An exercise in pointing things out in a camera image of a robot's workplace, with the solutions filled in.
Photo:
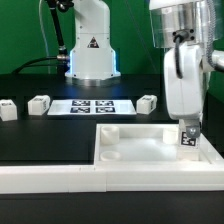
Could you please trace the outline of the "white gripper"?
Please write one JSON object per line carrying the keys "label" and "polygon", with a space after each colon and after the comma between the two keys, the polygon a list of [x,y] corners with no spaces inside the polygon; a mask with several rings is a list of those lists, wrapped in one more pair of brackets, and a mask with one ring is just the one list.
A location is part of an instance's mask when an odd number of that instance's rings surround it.
{"label": "white gripper", "polygon": [[185,122],[188,138],[198,138],[201,134],[198,121],[203,110],[203,71],[200,68],[202,53],[198,45],[180,45],[180,69],[182,78],[176,75],[175,51],[170,49],[164,57],[164,79],[166,103],[169,116],[173,120]]}

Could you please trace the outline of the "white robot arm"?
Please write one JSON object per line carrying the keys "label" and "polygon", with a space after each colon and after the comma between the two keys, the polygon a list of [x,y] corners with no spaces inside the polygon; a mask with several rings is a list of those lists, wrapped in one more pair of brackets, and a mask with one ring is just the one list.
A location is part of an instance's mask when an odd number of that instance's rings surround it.
{"label": "white robot arm", "polygon": [[[224,73],[224,49],[219,38],[220,0],[149,0],[144,23],[152,43],[166,51],[163,61],[165,94],[171,119],[183,123],[186,134],[201,133],[204,95],[210,73]],[[66,77],[84,84],[120,76],[111,46],[110,8],[104,0],[73,0],[75,46],[69,53]]]}

